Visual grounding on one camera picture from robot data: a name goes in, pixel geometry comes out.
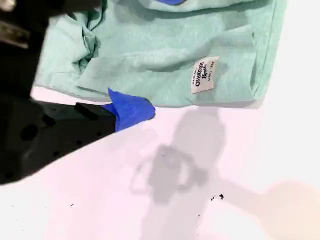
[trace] white table surface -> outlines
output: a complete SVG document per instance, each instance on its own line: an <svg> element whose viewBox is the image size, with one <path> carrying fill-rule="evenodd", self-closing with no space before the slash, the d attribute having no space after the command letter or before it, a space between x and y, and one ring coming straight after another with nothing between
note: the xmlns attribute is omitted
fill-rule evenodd
<svg viewBox="0 0 320 240"><path fill-rule="evenodd" d="M318 13L317 1L290 1L262 106L157 108L1 186L0 239L319 240Z"/></svg>

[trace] clothing tag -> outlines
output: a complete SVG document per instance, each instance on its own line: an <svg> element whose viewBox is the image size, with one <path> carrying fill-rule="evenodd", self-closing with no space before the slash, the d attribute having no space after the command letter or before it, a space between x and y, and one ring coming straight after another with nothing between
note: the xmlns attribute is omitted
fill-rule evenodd
<svg viewBox="0 0 320 240"><path fill-rule="evenodd" d="M207 91L215 87L214 74L216 72L219 59L219 56L207 57L198 61L194 65L193 75L191 79L192 94Z"/></svg>

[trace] white surface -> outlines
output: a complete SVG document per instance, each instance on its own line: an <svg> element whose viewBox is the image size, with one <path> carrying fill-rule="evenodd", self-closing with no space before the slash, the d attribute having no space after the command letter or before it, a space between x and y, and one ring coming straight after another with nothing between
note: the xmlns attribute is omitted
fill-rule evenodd
<svg viewBox="0 0 320 240"><path fill-rule="evenodd" d="M260 109L160 108L0 187L0 239L319 240L318 11L290 1Z"/></svg>

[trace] mint green shirt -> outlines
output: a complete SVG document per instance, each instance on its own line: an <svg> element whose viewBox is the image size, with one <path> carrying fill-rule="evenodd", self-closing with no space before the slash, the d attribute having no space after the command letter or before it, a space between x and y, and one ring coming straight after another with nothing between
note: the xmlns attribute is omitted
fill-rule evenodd
<svg viewBox="0 0 320 240"><path fill-rule="evenodd" d="M267 89L286 0L109 0L52 19L36 84L108 101L108 88L159 107L254 101ZM214 89L191 94L194 65L220 57Z"/></svg>

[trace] blue tape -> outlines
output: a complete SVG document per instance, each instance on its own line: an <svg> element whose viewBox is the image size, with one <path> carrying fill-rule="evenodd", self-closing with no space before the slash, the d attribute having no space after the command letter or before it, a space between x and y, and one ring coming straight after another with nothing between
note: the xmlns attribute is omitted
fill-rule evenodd
<svg viewBox="0 0 320 240"><path fill-rule="evenodd" d="M160 3L168 4L168 5L179 5L184 3L186 0L157 0Z"/></svg>
<svg viewBox="0 0 320 240"><path fill-rule="evenodd" d="M116 116L116 132L153 119L156 115L156 108L145 98L122 94L110 88L109 96L112 103L101 107Z"/></svg>

